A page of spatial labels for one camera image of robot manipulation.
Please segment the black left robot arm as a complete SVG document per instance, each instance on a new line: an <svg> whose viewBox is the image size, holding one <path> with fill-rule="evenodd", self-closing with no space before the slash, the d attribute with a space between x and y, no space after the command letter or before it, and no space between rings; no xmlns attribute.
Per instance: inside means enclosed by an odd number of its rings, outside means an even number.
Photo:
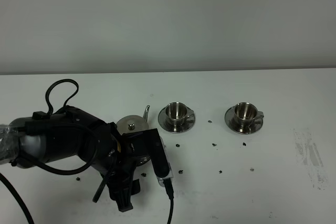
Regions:
<svg viewBox="0 0 336 224"><path fill-rule="evenodd" d="M20 168L38 166L58 175L74 175L93 167L121 212L131 210L131 196L139 193L136 167L150 159L159 184L173 199L172 172L157 129L124 130L81 109L67 106L53 115L35 112L1 126L1 163Z"/></svg>

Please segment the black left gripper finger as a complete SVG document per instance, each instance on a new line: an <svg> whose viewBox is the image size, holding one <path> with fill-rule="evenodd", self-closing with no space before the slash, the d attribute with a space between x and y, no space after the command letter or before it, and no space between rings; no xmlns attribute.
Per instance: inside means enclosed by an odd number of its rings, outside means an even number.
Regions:
<svg viewBox="0 0 336 224"><path fill-rule="evenodd" d="M133 209L131 203L131 192L133 183L133 173L116 169L114 175L109 179L110 198L117 203L120 212Z"/></svg>
<svg viewBox="0 0 336 224"><path fill-rule="evenodd" d="M136 179L132 181L131 195L136 195L140 192L140 180Z"/></svg>

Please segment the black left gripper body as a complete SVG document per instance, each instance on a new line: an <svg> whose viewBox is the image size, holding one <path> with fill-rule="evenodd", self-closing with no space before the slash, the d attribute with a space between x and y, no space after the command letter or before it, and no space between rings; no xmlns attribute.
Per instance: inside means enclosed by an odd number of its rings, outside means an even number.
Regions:
<svg viewBox="0 0 336 224"><path fill-rule="evenodd" d="M102 182L99 185L99 193L101 194L105 187L109 191L109 179L114 175L116 169L123 169L124 171L130 171L133 173L137 168L137 157L129 148L125 152L118 150L118 142L123 140L124 144L130 144L132 138L144 138L148 154L152 166L154 165L155 143L160 140L160 136L157 129L145 130L142 132L136 132L134 135L131 133L120 135L117 130L117 126L114 123L105 123L99 125L99 172L102 176ZM167 193L170 193L170 180L165 182L165 188Z"/></svg>

